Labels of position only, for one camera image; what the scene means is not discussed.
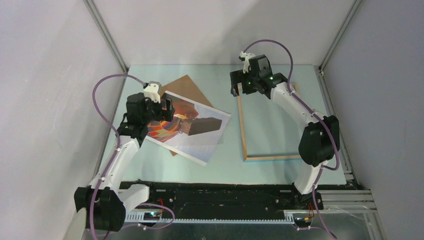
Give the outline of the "colourful printed photo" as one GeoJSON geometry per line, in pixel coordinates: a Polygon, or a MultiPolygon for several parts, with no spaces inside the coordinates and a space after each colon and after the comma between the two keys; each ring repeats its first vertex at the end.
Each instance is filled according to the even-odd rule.
{"type": "Polygon", "coordinates": [[[146,139],[201,165],[206,165],[219,143],[231,114],[165,91],[175,113],[171,121],[153,121],[146,139]]]}

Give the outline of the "wooden picture frame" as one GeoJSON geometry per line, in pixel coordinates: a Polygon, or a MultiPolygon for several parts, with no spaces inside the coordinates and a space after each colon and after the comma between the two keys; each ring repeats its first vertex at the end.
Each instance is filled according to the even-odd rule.
{"type": "Polygon", "coordinates": [[[245,163],[254,163],[254,162],[273,162],[273,161],[283,161],[283,160],[299,160],[301,156],[297,153],[295,154],[266,154],[266,155],[249,155],[248,154],[248,143],[246,137],[246,128],[244,121],[244,113],[243,113],[243,104],[242,97],[239,95],[236,97],[237,102],[237,110],[238,110],[238,118],[239,118],[239,128],[241,135],[241,148],[242,148],[242,159],[245,163]]]}

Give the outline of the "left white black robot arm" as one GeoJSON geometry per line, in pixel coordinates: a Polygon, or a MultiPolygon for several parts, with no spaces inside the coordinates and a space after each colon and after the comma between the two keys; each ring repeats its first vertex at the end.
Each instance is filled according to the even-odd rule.
{"type": "Polygon", "coordinates": [[[127,97],[126,113],[119,127],[113,129],[116,142],[108,162],[88,186],[78,187],[74,193],[76,210],[86,210],[86,229],[118,232],[127,213],[137,206],[156,206],[158,194],[147,185],[133,184],[122,192],[119,189],[127,168],[149,132],[149,124],[170,122],[174,113],[169,97],[148,97],[141,92],[127,97]]]}

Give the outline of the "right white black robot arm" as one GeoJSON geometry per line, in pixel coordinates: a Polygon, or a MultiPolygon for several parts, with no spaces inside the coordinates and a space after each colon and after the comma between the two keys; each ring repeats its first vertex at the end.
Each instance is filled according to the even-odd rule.
{"type": "Polygon", "coordinates": [[[243,68],[230,73],[230,93],[237,99],[241,111],[241,94],[260,93],[278,104],[303,129],[298,145],[302,170],[293,185],[297,191],[291,194],[291,204],[304,209],[311,202],[312,193],[327,168],[329,160],[336,158],[337,170],[340,149],[340,125],[336,116],[326,116],[305,103],[282,73],[273,73],[270,61],[262,55],[241,52],[243,68]]]}

